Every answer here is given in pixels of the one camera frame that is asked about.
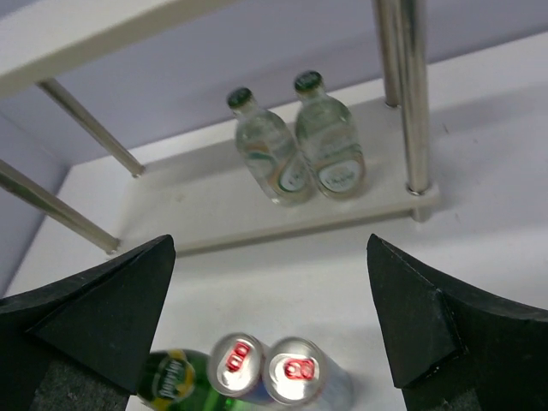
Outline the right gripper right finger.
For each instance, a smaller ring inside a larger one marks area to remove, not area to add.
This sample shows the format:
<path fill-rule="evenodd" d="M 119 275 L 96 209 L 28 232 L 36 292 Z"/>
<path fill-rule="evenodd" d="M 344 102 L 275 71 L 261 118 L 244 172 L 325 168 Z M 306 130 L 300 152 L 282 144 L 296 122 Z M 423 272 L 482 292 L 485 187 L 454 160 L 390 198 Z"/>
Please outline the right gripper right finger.
<path fill-rule="evenodd" d="M 408 410 L 545 410 L 547 311 L 486 292 L 371 235 L 367 269 Z"/>

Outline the clear Chang bottle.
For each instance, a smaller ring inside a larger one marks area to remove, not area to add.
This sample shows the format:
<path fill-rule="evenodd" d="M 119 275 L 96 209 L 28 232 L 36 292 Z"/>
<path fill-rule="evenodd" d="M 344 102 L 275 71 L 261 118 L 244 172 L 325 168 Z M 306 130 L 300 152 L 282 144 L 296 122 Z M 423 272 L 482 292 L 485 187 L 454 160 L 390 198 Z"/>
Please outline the clear Chang bottle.
<path fill-rule="evenodd" d="M 358 195 L 366 166 L 349 108 L 326 92 L 315 70 L 298 74 L 294 89 L 301 102 L 295 137 L 319 191 L 334 200 Z"/>
<path fill-rule="evenodd" d="M 313 181 L 285 121 L 261 107 L 247 87 L 230 92 L 226 103 L 237 121 L 236 149 L 262 192 L 279 206 L 309 201 Z"/>

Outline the green Perrier bottle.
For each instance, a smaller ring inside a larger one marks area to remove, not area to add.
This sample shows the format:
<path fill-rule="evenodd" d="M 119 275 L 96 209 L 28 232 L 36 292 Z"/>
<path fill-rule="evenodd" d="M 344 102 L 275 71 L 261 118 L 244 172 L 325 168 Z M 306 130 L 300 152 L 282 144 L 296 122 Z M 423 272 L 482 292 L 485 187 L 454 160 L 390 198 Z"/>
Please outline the green Perrier bottle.
<path fill-rule="evenodd" d="M 209 355 L 192 349 L 152 351 L 137 397 L 153 410 L 242 410 L 245 405 L 217 392 L 207 377 Z"/>

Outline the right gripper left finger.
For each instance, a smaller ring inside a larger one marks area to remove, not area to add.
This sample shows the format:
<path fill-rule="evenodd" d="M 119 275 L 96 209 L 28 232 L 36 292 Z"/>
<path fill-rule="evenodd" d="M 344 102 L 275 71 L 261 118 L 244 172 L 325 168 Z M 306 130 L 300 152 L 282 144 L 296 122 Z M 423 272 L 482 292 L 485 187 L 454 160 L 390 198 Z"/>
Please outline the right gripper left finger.
<path fill-rule="evenodd" d="M 174 269 L 171 235 L 1 300 L 3 410 L 124 410 Z"/>

